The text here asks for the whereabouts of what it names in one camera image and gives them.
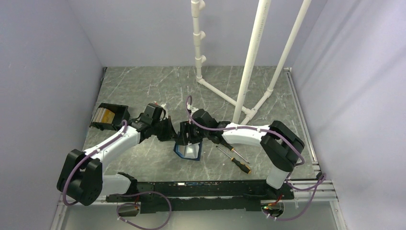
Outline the upper yellow black screwdriver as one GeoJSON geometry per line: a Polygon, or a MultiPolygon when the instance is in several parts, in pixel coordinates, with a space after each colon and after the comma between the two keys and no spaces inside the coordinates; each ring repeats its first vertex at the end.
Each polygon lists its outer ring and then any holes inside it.
{"type": "Polygon", "coordinates": [[[241,159],[243,159],[246,163],[249,163],[249,161],[243,157],[237,150],[230,144],[223,144],[224,147],[228,148],[230,151],[234,152],[237,156],[239,156],[241,159]]]}

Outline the black card storage box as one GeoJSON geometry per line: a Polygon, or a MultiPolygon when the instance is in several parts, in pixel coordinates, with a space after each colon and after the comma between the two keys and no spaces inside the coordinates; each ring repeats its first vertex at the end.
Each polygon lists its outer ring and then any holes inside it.
{"type": "Polygon", "coordinates": [[[90,127],[101,131],[118,131],[122,127],[122,121],[128,121],[130,114],[127,105],[101,103],[92,116],[90,127]]]}

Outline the white PVC pipe frame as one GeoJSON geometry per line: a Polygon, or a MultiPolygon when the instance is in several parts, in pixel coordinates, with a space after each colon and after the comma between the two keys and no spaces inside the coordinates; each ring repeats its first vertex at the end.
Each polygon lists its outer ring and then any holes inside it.
{"type": "Polygon", "coordinates": [[[272,95],[276,81],[278,80],[279,75],[288,58],[288,55],[292,49],[294,41],[298,35],[299,29],[301,28],[301,25],[304,21],[304,18],[306,16],[306,13],[308,11],[311,2],[312,2],[311,0],[304,0],[302,2],[302,5],[297,14],[297,17],[295,19],[295,22],[293,24],[293,27],[291,29],[286,45],[283,49],[282,55],[279,59],[279,62],[277,64],[276,70],[274,72],[274,75],[271,79],[269,86],[267,87],[265,93],[260,98],[260,100],[256,103],[256,105],[253,108],[248,109],[244,107],[243,104],[245,102],[245,97],[248,92],[248,85],[250,82],[257,53],[259,50],[259,45],[264,31],[266,19],[269,13],[271,1],[260,0],[258,3],[252,33],[250,37],[250,42],[248,46],[246,61],[242,73],[242,79],[240,82],[239,92],[236,100],[232,99],[227,94],[225,94],[221,90],[217,89],[216,87],[208,83],[205,79],[203,79],[202,64],[206,61],[206,57],[201,53],[201,41],[206,37],[206,34],[204,31],[200,29],[199,17],[201,11],[205,8],[205,2],[203,0],[190,1],[192,25],[193,25],[194,60],[196,69],[195,78],[199,84],[205,86],[206,88],[208,88],[209,90],[211,90],[212,92],[214,92],[215,94],[217,94],[218,96],[220,96],[221,98],[223,98],[224,100],[226,100],[235,107],[232,122],[238,123],[240,120],[241,113],[244,113],[245,118],[242,120],[240,124],[246,125],[257,114],[258,110],[263,106],[266,100],[272,95]]]}

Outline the dark blue card holder wallet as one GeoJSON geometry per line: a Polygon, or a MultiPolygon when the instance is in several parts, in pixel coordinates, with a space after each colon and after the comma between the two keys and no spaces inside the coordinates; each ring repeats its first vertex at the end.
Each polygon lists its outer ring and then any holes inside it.
{"type": "Polygon", "coordinates": [[[173,151],[184,160],[199,161],[202,152],[202,142],[188,144],[186,146],[175,144],[173,151]]]}

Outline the aluminium extrusion rail frame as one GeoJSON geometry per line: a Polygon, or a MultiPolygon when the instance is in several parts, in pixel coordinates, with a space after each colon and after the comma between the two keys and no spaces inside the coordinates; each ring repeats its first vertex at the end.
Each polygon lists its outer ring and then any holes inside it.
{"type": "MultiPolygon", "coordinates": [[[[150,102],[166,104],[175,129],[186,119],[185,99],[192,96],[192,104],[208,111],[217,120],[230,121],[234,106],[199,84],[194,67],[108,67],[102,79],[96,101],[129,106],[132,117],[137,116],[150,102]]],[[[265,101],[250,125],[266,125],[274,120],[282,121],[304,142],[302,153],[305,164],[297,167],[293,174],[293,200],[279,203],[285,206],[282,221],[266,220],[257,209],[244,208],[219,211],[201,211],[202,220],[195,229],[241,229],[247,226],[257,229],[291,230],[337,230],[345,224],[338,207],[338,198],[331,181],[325,181],[317,190],[307,190],[316,182],[320,172],[310,142],[305,121],[289,72],[283,70],[271,96],[265,101]]],[[[156,137],[143,141],[115,158],[107,167],[108,175],[124,172],[141,182],[198,182],[221,181],[253,182],[265,179],[273,169],[271,161],[259,147],[236,145],[237,153],[249,160],[252,173],[237,169],[213,143],[203,142],[199,161],[183,160],[173,152],[174,142],[160,142],[156,137]]]]}

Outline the yellow black screwdriver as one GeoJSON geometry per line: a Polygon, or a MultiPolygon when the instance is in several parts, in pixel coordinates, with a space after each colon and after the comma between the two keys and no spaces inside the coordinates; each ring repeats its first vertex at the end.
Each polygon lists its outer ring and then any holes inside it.
{"type": "Polygon", "coordinates": [[[222,150],[219,146],[216,146],[216,148],[217,148],[218,150],[220,150],[223,154],[225,154],[225,155],[233,162],[233,164],[236,165],[242,172],[244,172],[244,173],[246,173],[246,174],[250,174],[250,173],[251,173],[251,169],[250,169],[247,165],[241,163],[241,162],[238,161],[236,158],[231,157],[231,156],[230,156],[229,154],[227,154],[224,150],[222,150]]]}
{"type": "Polygon", "coordinates": [[[230,144],[223,144],[224,147],[228,148],[230,151],[234,152],[237,156],[239,156],[241,159],[243,159],[246,163],[249,163],[249,161],[243,157],[237,150],[230,144]]]}

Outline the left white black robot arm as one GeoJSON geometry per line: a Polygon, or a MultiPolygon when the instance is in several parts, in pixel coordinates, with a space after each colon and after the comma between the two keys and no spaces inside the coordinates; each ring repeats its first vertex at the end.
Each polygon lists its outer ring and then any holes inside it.
{"type": "Polygon", "coordinates": [[[103,142],[84,151],[69,152],[56,185],[63,203],[88,206],[100,196],[109,195],[134,200],[138,193],[137,179],[123,172],[105,175],[105,170],[113,160],[143,140],[162,137],[169,124],[165,109],[149,103],[139,117],[122,120],[121,128],[103,142]]]}

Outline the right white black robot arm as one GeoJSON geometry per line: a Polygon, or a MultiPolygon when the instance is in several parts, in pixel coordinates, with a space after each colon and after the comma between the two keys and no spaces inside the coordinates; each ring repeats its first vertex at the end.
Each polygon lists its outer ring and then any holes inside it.
{"type": "Polygon", "coordinates": [[[216,121],[204,109],[187,109],[186,126],[191,129],[186,134],[186,144],[201,143],[204,138],[234,151],[234,144],[261,147],[273,168],[264,185],[264,194],[270,199],[282,193],[282,185],[290,177],[296,166],[304,164],[302,151],[304,142],[283,122],[273,121],[267,126],[239,125],[228,121],[216,121]]]}

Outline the lower yellow black screwdriver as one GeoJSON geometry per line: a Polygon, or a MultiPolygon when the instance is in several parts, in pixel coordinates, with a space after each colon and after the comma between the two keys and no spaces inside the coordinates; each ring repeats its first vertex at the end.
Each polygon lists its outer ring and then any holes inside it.
{"type": "Polygon", "coordinates": [[[250,169],[247,165],[241,163],[241,162],[238,161],[236,158],[231,157],[231,156],[230,156],[229,154],[227,154],[224,150],[222,150],[219,146],[216,146],[216,148],[217,148],[218,150],[220,150],[223,154],[225,154],[225,155],[233,162],[233,164],[236,165],[242,172],[244,172],[244,173],[246,173],[246,174],[250,174],[250,173],[251,173],[251,169],[250,169]]]}

